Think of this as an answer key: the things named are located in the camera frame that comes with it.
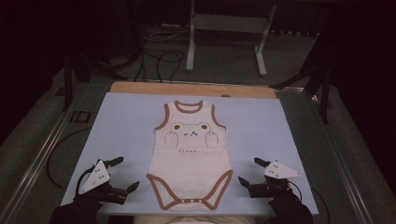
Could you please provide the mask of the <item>aluminium floor rail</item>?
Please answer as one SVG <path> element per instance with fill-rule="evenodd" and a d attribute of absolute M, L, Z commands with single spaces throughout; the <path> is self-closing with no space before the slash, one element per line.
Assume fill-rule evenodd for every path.
<path fill-rule="evenodd" d="M 71 116 L 54 88 L 0 146 L 0 224 L 11 224 Z"/>
<path fill-rule="evenodd" d="M 310 107 L 314 111 L 314 117 L 317 123 L 319 124 L 324 137 L 329 145 L 330 153 L 332 154 L 333 164 L 337 170 L 337 174 L 339 175 L 344 189 L 346 191 L 346 195 L 348 200 L 350 201 L 357 219 L 360 224 L 374 224 L 373 219 L 367 209 L 367 206 L 361 197 L 361 193 L 358 189 L 357 184 L 355 183 L 352 174 L 350 173 L 347 163 L 345 162 L 342 153 L 337 146 L 335 138 L 330 130 L 328 124 L 325 124 L 319 114 L 319 102 L 316 96 L 307 96 Z"/>

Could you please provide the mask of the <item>person's right hand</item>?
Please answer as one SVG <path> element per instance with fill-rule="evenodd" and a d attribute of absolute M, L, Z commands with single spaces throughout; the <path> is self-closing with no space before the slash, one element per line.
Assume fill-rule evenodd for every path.
<path fill-rule="evenodd" d="M 294 216 L 304 208 L 304 205 L 298 200 L 292 189 L 287 189 L 272 197 L 268 203 L 278 217 Z"/>

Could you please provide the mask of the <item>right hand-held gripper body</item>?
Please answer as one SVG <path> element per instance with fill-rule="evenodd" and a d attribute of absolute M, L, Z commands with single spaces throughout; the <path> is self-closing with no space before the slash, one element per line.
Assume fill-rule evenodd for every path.
<path fill-rule="evenodd" d="M 279 161 L 271 161 L 267 167 L 263 167 L 264 182 L 250 185 L 247 188 L 251 198 L 270 198 L 286 191 L 289 179 L 300 177 L 302 174 Z"/>

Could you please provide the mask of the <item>black stand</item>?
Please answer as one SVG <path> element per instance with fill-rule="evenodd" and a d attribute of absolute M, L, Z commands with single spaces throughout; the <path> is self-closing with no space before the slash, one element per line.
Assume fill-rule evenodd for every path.
<path fill-rule="evenodd" d="M 116 74 L 81 52 L 66 51 L 64 53 L 64 91 L 62 93 L 64 97 L 64 111 L 73 102 L 73 75 L 76 74 L 80 82 L 88 82 L 91 79 L 89 67 L 116 80 L 126 80 L 126 77 Z"/>
<path fill-rule="evenodd" d="M 282 90 L 289 85 L 308 77 L 308 82 L 304 86 L 303 93 L 305 95 L 315 96 L 318 91 L 321 91 L 319 94 L 319 115 L 325 124 L 329 123 L 327 110 L 332 65 L 332 48 L 328 46 L 330 43 L 332 43 L 332 41 L 323 32 L 321 32 L 317 35 L 315 43 L 305 58 L 300 71 L 293 77 L 271 85 L 272 89 Z"/>

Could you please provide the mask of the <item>person's left hand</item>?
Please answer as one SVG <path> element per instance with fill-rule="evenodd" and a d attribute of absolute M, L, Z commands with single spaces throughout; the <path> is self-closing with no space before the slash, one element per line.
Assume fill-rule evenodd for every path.
<path fill-rule="evenodd" d="M 104 205 L 97 198 L 92 196 L 77 196 L 73 201 L 76 207 L 76 213 L 81 219 L 94 219 L 96 218 L 97 212 Z"/>

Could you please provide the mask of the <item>cream baby bodysuit brown trim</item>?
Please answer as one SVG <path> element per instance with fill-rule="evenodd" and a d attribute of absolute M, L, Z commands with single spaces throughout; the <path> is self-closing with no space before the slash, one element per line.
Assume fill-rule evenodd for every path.
<path fill-rule="evenodd" d="M 233 177 L 226 127 L 215 106 L 174 101 L 154 129 L 147 178 L 163 210 L 215 210 Z"/>

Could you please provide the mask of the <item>light blue board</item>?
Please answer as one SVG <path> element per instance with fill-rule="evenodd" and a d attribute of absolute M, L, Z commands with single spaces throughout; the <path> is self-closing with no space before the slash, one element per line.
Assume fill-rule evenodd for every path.
<path fill-rule="evenodd" d="M 78 164 L 64 194 L 71 203 L 81 174 L 98 160 L 123 159 L 110 169 L 110 183 L 138 189 L 123 205 L 106 204 L 107 215 L 160 215 L 160 208 L 146 175 L 154 148 L 154 129 L 164 119 L 164 106 L 174 95 L 109 93 L 99 109 Z M 233 177 L 213 210 L 215 216 L 270 216 L 272 208 L 264 199 L 252 199 L 239 180 L 252 184 L 263 181 L 263 169 L 255 159 L 279 161 L 301 172 L 304 167 L 293 141 L 283 107 L 277 99 L 212 97 L 218 121 L 226 127 Z"/>

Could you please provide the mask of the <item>white metal stand frame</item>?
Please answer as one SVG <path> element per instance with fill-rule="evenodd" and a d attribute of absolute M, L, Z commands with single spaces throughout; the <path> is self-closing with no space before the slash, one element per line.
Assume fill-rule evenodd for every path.
<path fill-rule="evenodd" d="M 195 57 L 195 31 L 196 30 L 210 30 L 210 31 L 225 31 L 225 32 L 239 32 L 261 34 L 261 42 L 254 47 L 254 54 L 257 62 L 259 75 L 265 77 L 267 69 L 263 58 L 263 48 L 266 39 L 270 33 L 273 17 L 276 12 L 276 4 L 271 4 L 264 12 L 264 18 L 255 17 L 239 17 L 226 15 L 212 15 L 195 12 L 195 1 L 191 1 L 190 9 L 190 27 L 189 27 L 189 46 L 187 52 L 186 70 L 191 72 L 194 69 Z"/>

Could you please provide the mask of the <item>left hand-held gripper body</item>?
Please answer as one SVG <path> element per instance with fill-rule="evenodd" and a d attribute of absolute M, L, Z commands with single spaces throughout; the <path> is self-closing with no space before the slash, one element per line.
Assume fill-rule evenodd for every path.
<path fill-rule="evenodd" d="M 93 167 L 86 170 L 78 180 L 78 196 L 92 196 L 100 202 L 124 204 L 127 191 L 115 189 L 110 184 L 109 167 L 99 160 Z"/>

